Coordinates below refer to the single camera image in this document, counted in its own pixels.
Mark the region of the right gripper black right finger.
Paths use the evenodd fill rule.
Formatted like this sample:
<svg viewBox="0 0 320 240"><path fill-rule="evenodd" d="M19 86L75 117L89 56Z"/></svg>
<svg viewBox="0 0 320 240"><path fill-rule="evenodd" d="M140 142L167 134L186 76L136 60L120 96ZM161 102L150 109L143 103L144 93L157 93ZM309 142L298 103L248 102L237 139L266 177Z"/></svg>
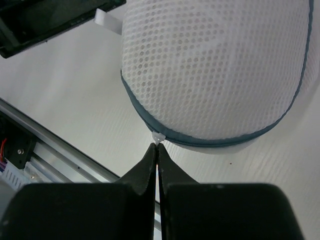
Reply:
<svg viewBox="0 0 320 240"><path fill-rule="evenodd" d="M302 240L283 191L267 183L199 183L157 147L164 240Z"/></svg>

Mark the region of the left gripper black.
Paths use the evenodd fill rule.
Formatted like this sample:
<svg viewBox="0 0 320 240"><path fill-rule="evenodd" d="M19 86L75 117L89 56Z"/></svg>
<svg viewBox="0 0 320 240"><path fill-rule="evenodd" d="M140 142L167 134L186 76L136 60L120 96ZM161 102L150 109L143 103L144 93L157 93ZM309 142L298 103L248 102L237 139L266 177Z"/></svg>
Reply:
<svg viewBox="0 0 320 240"><path fill-rule="evenodd" d="M125 0L2 0L0 55L7 59L95 17Z"/></svg>

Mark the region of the white mesh laundry bag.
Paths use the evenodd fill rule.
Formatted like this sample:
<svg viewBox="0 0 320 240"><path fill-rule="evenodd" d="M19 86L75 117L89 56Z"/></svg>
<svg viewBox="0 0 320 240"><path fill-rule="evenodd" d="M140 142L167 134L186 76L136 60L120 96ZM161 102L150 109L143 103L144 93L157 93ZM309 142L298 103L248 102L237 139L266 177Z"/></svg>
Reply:
<svg viewBox="0 0 320 240"><path fill-rule="evenodd" d="M129 0L120 76L159 141L223 148L272 130L320 75L317 0Z"/></svg>

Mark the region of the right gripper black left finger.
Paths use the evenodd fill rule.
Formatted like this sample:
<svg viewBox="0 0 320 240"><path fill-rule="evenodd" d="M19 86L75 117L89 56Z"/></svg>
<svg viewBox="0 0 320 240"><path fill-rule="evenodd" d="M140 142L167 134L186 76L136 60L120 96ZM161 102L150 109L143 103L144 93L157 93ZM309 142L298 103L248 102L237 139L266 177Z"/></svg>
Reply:
<svg viewBox="0 0 320 240"><path fill-rule="evenodd" d="M33 183L0 221L3 240L151 240L157 147L113 183Z"/></svg>

